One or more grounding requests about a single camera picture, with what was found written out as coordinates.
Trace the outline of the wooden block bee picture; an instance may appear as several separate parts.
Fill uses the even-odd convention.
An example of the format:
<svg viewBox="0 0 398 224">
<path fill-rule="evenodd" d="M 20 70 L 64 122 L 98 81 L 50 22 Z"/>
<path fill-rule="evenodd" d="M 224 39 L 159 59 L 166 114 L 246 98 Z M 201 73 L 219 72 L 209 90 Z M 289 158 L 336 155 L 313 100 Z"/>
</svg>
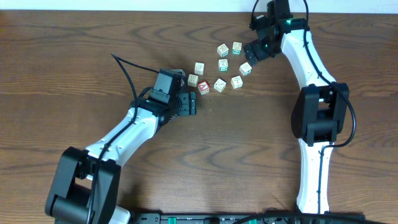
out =
<svg viewBox="0 0 398 224">
<path fill-rule="evenodd" d="M 198 75 L 189 74 L 188 76 L 188 86 L 197 87 L 198 85 Z"/>
</svg>

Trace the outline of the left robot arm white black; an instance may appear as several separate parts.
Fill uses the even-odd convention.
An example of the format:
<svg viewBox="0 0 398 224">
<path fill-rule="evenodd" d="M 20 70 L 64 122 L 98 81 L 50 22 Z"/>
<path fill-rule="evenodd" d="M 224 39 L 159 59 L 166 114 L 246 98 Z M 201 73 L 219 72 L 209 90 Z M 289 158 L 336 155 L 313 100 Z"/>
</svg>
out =
<svg viewBox="0 0 398 224">
<path fill-rule="evenodd" d="M 128 223 L 129 210 L 116 204 L 121 169 L 137 149 L 174 116 L 195 115 L 195 92 L 180 91 L 160 101 L 150 90 L 130 104 L 127 115 L 105 137 L 84 150 L 66 149 L 60 157 L 45 204 L 56 223 Z"/>
</svg>

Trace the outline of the wooden block blue X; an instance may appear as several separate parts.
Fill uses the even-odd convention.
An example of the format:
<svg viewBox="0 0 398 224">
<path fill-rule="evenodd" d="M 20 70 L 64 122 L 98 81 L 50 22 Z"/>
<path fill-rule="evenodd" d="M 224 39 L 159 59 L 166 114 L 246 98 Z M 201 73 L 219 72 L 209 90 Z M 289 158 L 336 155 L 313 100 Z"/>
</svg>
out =
<svg viewBox="0 0 398 224">
<path fill-rule="evenodd" d="M 239 71 L 243 76 L 246 76 L 251 73 L 252 66 L 248 62 L 245 62 L 239 66 Z"/>
</svg>

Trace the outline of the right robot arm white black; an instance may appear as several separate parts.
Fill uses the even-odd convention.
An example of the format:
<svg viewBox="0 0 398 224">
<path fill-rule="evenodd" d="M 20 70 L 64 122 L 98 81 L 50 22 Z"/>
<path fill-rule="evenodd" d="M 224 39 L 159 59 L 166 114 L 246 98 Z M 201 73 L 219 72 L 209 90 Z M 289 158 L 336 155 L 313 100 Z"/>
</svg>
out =
<svg viewBox="0 0 398 224">
<path fill-rule="evenodd" d="M 249 63 L 255 65 L 282 53 L 300 87 L 290 119 L 301 153 L 298 209 L 303 213 L 327 213 L 330 156 L 343 129 L 348 86 L 337 83 L 323 65 L 305 19 L 254 17 L 249 27 L 258 35 L 244 46 Z"/>
</svg>

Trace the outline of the wooden block green J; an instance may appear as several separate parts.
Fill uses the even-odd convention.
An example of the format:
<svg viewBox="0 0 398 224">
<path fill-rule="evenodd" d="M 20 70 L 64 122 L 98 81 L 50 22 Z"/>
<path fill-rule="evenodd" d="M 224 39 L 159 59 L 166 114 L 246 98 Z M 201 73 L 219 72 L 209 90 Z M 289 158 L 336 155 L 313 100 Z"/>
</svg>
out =
<svg viewBox="0 0 398 224">
<path fill-rule="evenodd" d="M 241 78 L 239 75 L 236 76 L 236 77 L 233 77 L 233 78 L 231 79 L 231 85 L 232 85 L 232 87 L 233 87 L 234 89 L 241 88 L 241 87 L 243 86 L 243 80 L 242 80 L 242 78 Z"/>
</svg>

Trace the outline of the wooden block umbrella seven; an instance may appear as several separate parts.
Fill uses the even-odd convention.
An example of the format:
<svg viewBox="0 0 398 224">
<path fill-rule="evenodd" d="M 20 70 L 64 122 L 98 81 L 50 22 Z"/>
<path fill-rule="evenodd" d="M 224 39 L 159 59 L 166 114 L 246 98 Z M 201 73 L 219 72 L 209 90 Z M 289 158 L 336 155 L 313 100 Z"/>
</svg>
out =
<svg viewBox="0 0 398 224">
<path fill-rule="evenodd" d="M 195 68 L 194 68 L 194 73 L 196 75 L 203 75 L 204 74 L 204 63 L 196 62 L 195 63 Z"/>
</svg>

